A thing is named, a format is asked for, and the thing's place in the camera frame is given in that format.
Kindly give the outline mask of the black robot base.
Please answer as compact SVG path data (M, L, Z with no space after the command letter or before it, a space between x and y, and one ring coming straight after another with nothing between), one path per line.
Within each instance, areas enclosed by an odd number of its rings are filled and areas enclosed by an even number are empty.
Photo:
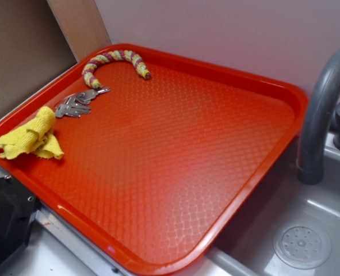
M39 200L10 175L0 178L0 269L27 248Z

